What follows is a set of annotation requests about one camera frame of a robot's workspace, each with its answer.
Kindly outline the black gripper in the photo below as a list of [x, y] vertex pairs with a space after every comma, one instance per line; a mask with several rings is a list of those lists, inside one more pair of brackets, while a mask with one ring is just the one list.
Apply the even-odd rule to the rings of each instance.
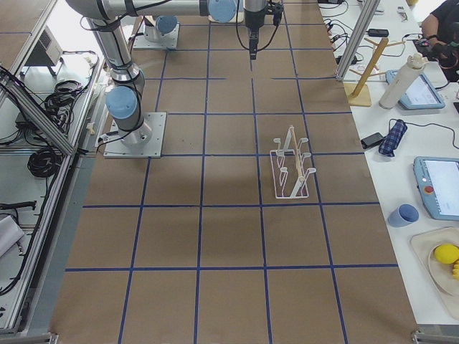
[[260, 28], [265, 23], [266, 10], [248, 11], [244, 10], [245, 26], [249, 34], [249, 55], [250, 59], [257, 58], [257, 38], [259, 37]]

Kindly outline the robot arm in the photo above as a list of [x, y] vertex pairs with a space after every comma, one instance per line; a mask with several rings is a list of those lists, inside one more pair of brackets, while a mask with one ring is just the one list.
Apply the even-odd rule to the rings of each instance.
[[106, 106], [118, 127], [118, 137], [130, 146], [145, 143], [151, 136], [142, 113], [141, 98], [145, 77], [133, 61], [120, 21], [126, 16], [211, 16], [216, 22], [238, 19], [244, 11], [249, 34], [249, 55], [258, 52], [259, 31], [268, 13], [266, 1], [68, 1], [68, 5], [87, 19], [110, 68], [115, 84], [106, 97]]
[[160, 42], [178, 24], [176, 16], [145, 16], [143, 35], [147, 41]]

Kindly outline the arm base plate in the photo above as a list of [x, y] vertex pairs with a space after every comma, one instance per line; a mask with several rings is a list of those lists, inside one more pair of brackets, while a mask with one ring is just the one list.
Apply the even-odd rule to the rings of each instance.
[[143, 125], [129, 133], [121, 131], [118, 134], [118, 126], [114, 120], [111, 123], [111, 130], [115, 135], [107, 136], [103, 139], [107, 142], [104, 145], [103, 155], [105, 158], [160, 158], [164, 141], [164, 131], [166, 127], [165, 112], [144, 113]]
[[177, 24], [175, 28], [166, 34], [161, 33], [156, 27], [140, 26], [140, 33], [134, 39], [133, 48], [143, 50], [175, 50], [178, 44], [179, 27]]

